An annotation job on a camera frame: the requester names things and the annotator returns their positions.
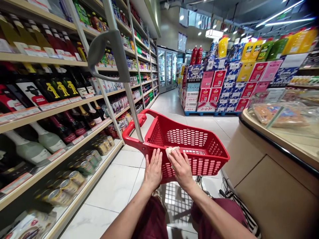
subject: hand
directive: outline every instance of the hand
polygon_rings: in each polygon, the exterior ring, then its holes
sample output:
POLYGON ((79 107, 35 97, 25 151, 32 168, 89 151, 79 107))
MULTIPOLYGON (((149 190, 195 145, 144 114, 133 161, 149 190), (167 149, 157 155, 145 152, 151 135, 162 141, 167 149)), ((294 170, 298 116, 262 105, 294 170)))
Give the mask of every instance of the hand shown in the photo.
POLYGON ((185 153, 183 154, 184 157, 178 149, 175 149, 171 152, 171 155, 168 155, 168 159, 174 166, 177 182, 187 192, 196 183, 193 180, 192 169, 188 157, 185 153))
POLYGON ((154 149, 151 161, 149 162, 149 156, 146 155, 146 167, 143 185, 152 194, 155 191, 159 183, 162 180, 162 156, 163 153, 160 149, 154 149))

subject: blue pallet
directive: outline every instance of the blue pallet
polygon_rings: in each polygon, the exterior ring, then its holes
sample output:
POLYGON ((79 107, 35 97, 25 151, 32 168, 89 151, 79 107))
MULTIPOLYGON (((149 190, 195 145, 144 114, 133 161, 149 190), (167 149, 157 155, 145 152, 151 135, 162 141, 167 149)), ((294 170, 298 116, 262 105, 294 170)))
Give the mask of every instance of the blue pallet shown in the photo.
POLYGON ((213 116, 225 116, 226 114, 234 114, 239 116, 241 112, 197 112, 197 111, 184 111, 185 116, 189 116, 189 114, 199 114, 203 116, 204 114, 212 114, 213 116))

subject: pants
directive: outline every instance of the pants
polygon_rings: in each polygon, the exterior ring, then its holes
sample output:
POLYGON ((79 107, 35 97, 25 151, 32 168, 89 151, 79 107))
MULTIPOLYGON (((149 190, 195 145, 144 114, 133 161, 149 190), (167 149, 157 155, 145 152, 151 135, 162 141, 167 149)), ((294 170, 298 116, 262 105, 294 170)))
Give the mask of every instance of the pants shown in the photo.
MULTIPOLYGON (((237 221, 246 228, 247 223, 241 208, 237 203, 229 199, 212 199, 225 211, 231 214, 237 221)), ((210 221, 201 212, 199 207, 193 203, 191 208, 191 216, 198 225, 199 239, 217 239, 219 236, 211 226, 210 221)), ((146 204, 143 214, 141 215, 132 238, 142 239, 168 239, 165 210, 157 197, 151 197, 146 204)))

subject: supermarket aisle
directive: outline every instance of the supermarket aisle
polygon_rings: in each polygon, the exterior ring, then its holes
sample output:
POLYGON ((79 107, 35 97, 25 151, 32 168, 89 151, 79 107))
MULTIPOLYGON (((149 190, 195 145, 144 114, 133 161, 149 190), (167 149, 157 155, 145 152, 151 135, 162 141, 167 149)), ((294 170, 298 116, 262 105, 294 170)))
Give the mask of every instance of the supermarket aisle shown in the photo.
MULTIPOLYGON (((185 117, 177 95, 177 89, 159 95, 151 107, 170 119, 189 126, 213 131, 227 147, 230 137, 238 126, 237 117, 213 117, 204 115, 185 117)), ((143 137, 147 133, 153 117, 147 115, 142 126, 143 137)), ((77 212, 61 239, 98 239, 124 209, 140 188, 145 171, 145 158, 137 149, 125 145, 113 160, 99 183, 93 189, 81 209, 77 212)), ((213 197, 219 197, 222 176, 203 178, 204 187, 213 197)), ((161 186, 162 201, 167 208, 167 231, 169 238, 197 238, 192 226, 190 208, 191 198, 176 182, 161 186)))

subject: ceiling light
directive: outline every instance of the ceiling light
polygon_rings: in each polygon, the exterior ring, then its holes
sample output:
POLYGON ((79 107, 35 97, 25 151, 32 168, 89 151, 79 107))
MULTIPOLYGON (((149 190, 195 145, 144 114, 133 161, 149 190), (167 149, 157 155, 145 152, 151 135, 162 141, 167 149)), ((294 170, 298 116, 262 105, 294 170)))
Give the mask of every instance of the ceiling light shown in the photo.
POLYGON ((259 23, 256 27, 260 27, 261 25, 264 25, 266 22, 269 22, 270 20, 274 19, 275 17, 278 17, 280 14, 288 11, 289 9, 299 5, 300 3, 303 3, 305 0, 301 0, 293 5, 291 5, 290 7, 286 8, 285 10, 282 10, 280 13, 277 13, 276 15, 273 15, 272 17, 268 18, 267 20, 263 21, 262 23, 259 23))
POLYGON ((312 21, 316 18, 306 18, 306 19, 299 19, 299 20, 293 20, 293 21, 285 21, 285 22, 277 22, 277 23, 268 23, 265 26, 274 26, 274 25, 282 25, 282 24, 288 24, 288 23, 296 23, 296 22, 305 22, 305 21, 312 21))

